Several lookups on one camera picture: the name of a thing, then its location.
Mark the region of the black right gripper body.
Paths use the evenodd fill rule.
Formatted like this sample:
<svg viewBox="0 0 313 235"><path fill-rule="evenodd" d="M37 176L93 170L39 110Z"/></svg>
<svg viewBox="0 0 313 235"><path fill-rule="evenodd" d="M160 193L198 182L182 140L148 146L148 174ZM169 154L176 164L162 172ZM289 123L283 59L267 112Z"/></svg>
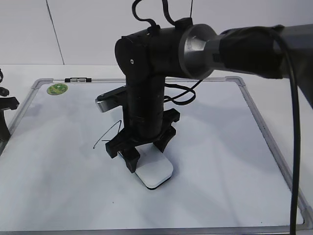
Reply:
<svg viewBox="0 0 313 235"><path fill-rule="evenodd" d="M148 122L133 122L124 127L112 140L106 143L106 151L113 159L121 150L154 143L159 140L173 122L178 122L180 113L172 108L161 112Z"/></svg>

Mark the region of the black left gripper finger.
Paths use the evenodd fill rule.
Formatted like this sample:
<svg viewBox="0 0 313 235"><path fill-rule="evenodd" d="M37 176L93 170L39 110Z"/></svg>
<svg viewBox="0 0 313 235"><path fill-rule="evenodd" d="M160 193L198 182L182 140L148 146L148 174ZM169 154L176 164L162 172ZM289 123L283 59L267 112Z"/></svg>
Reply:
<svg viewBox="0 0 313 235"><path fill-rule="evenodd" d="M11 137L10 131L6 125L4 111L0 111L0 140L8 141Z"/></svg>

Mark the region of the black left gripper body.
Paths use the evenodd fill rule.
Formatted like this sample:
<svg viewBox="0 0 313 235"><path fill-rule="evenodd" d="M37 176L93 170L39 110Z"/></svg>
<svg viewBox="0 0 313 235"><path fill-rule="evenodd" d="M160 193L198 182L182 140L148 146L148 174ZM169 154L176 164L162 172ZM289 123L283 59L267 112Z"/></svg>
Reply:
<svg viewBox="0 0 313 235"><path fill-rule="evenodd" d="M8 97L9 90L1 87L0 88L0 110L16 110L19 106L19 102L16 97Z"/></svg>

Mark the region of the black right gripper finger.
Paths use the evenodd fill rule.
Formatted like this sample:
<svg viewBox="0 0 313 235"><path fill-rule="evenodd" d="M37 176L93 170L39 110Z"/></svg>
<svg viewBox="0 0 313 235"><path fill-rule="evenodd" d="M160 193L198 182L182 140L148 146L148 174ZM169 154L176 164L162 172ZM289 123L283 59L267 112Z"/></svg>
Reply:
<svg viewBox="0 0 313 235"><path fill-rule="evenodd" d="M137 168L138 160L140 159L140 153L135 147L121 150L120 154L125 161L126 167L131 173L134 173Z"/></svg>
<svg viewBox="0 0 313 235"><path fill-rule="evenodd" d="M176 129L174 127L169 127L166 132L161 136L161 138L155 141L154 146L160 151L164 152L169 141L176 135Z"/></svg>

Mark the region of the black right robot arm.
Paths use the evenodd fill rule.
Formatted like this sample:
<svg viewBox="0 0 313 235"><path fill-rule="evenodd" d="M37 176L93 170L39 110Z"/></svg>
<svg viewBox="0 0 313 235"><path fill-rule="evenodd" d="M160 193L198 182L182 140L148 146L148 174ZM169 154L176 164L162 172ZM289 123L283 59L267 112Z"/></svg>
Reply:
<svg viewBox="0 0 313 235"><path fill-rule="evenodd" d="M136 147L153 143L164 151L176 131L180 114L164 110L165 79L203 80L213 71L231 71L263 78L296 79L309 103L313 101L313 26L311 24L234 28L221 34L188 18L172 28L149 27L121 37L115 44L117 63L126 84L102 94L103 111L121 106L123 129L106 144L130 172L140 154Z"/></svg>

